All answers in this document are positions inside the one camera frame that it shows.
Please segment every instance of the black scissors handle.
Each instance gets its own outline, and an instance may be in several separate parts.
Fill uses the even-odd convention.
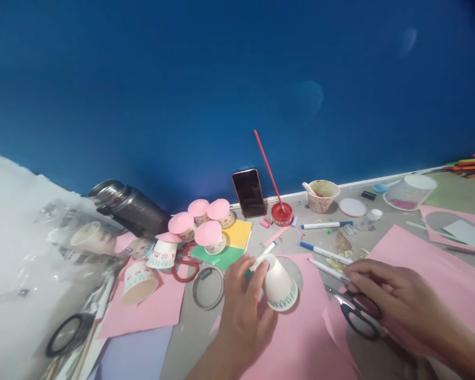
[[[342,303],[341,304],[341,311],[343,312],[343,315],[345,316],[345,319],[347,320],[350,327],[352,327],[352,329],[356,333],[358,333],[359,335],[361,335],[363,338],[365,338],[367,340],[377,341],[377,340],[380,339],[380,337],[381,337],[380,331],[378,331],[376,326],[373,325],[371,323],[371,321],[369,321],[366,317],[364,317],[359,310],[354,309],[354,308],[350,307],[349,305],[346,305],[345,303]],[[354,322],[352,321],[352,318],[350,317],[350,314],[355,315],[358,319],[360,319],[362,322],[367,324],[371,328],[371,334],[367,334],[367,333],[359,330],[359,328],[354,325]]]
[[[380,306],[376,304],[370,297],[362,292],[354,293],[350,290],[345,292],[346,298],[355,306],[355,308],[373,319],[381,320],[384,317],[384,313]],[[364,301],[364,305],[361,305],[359,298]]]

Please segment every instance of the yellow paper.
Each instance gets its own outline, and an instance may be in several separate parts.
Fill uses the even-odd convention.
[[[222,230],[227,238],[227,245],[234,248],[246,248],[252,231],[252,223],[236,220],[228,229]]]

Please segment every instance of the glue bottle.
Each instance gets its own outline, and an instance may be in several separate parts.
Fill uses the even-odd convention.
[[[361,231],[368,231],[377,220],[379,220],[383,215],[383,212],[374,208],[370,210],[364,218],[359,222],[357,228]]]

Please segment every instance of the orange pencil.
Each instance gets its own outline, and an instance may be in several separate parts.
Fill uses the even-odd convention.
[[[472,170],[475,169],[475,166],[452,166],[452,170]]]

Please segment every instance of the red paint jar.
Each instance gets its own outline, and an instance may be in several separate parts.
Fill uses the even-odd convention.
[[[281,209],[280,202],[278,202],[271,208],[271,215],[276,225],[285,227],[292,223],[294,214],[292,212],[292,207],[290,207],[288,203],[282,202],[282,204],[285,211]]]

